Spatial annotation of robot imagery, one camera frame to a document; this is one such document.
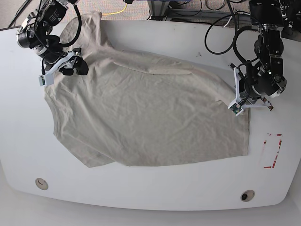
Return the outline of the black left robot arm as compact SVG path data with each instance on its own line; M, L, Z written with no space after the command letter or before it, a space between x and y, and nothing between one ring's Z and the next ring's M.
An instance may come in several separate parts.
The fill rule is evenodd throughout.
M276 0L251 0L249 9L252 25L239 29L237 34L257 30L259 35L253 46L256 54L253 60L255 65L239 54L236 45L233 46L241 66L246 67L246 73L242 73L240 66L230 65L234 71L235 99L228 108L236 115L240 115L247 108L272 109L272 104L266 98L279 96L287 85L283 76L284 45L281 32L284 21L280 3Z

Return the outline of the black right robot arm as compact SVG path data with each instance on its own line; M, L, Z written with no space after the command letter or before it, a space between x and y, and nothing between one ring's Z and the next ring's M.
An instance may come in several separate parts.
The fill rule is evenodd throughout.
M88 65L81 55L81 48L74 48L65 52L79 38L82 19L76 0L41 0L35 11L31 12L22 22L16 32L16 40L20 47L35 50L42 59L40 82L43 86L53 78L57 71L65 76L88 74ZM60 37L52 35L53 27L58 25L66 15L68 4L75 9L78 27L74 38L62 43Z

